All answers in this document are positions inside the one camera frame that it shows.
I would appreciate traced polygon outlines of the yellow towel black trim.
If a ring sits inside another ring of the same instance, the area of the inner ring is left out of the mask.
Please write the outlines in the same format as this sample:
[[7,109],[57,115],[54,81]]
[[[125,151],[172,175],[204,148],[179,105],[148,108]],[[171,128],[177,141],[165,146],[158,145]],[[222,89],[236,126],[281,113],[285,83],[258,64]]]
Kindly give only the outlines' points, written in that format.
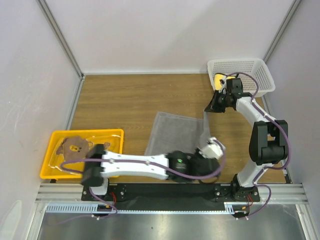
[[229,79],[231,76],[227,76],[223,73],[216,73],[213,77],[213,89],[215,91],[220,91],[223,89],[225,81]]

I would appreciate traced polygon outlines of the grey towel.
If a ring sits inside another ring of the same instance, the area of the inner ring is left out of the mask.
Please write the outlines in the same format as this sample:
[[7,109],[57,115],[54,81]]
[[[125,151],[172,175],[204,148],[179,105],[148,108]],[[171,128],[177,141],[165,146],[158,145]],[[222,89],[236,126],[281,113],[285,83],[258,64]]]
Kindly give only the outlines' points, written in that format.
[[157,112],[144,154],[154,156],[182,151],[194,153],[211,137],[208,114],[194,118],[167,112]]

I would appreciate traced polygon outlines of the white perforated basket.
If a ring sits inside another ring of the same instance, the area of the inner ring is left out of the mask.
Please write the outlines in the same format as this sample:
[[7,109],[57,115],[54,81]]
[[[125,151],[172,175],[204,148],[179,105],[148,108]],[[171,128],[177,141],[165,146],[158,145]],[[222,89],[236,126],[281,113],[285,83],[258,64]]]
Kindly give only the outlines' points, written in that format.
[[255,95],[256,98],[260,98],[276,89],[267,65],[260,58],[212,59],[207,63],[207,70],[213,90],[215,74],[236,75],[237,72],[246,73],[256,80],[256,82],[254,82],[246,75],[239,75],[242,81],[243,91]]

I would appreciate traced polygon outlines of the brown towel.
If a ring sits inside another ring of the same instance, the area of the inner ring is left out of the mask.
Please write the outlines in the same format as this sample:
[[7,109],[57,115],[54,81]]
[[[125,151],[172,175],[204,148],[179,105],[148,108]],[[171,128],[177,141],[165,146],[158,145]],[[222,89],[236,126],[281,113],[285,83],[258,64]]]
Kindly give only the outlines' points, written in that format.
[[91,140],[82,138],[81,136],[64,137],[60,143],[57,144],[50,161],[57,163],[58,160],[63,162],[88,159],[94,155],[102,155],[105,150],[111,147],[108,141],[101,143],[94,143]]

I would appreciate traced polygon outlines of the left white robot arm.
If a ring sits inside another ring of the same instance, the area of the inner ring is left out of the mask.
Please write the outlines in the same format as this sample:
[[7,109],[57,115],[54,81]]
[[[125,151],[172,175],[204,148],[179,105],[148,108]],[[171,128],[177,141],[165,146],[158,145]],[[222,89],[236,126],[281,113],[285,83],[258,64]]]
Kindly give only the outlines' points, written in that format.
[[115,176],[140,176],[176,183],[189,183],[220,175],[225,147],[216,142],[194,153],[179,150],[159,155],[127,155],[96,146],[84,160],[81,184],[99,200],[110,195],[108,179]]

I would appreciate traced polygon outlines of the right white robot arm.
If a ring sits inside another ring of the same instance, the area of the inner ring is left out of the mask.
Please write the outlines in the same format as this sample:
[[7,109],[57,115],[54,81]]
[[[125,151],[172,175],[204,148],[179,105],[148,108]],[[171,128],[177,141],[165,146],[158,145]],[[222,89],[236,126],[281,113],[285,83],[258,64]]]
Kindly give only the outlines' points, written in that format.
[[252,196],[257,182],[267,170],[283,170],[291,161],[288,123],[277,120],[260,107],[255,95],[245,92],[238,73],[222,75],[219,87],[205,108],[207,113],[224,113],[233,108],[252,126],[248,152],[250,160],[230,184],[230,197],[236,201]]

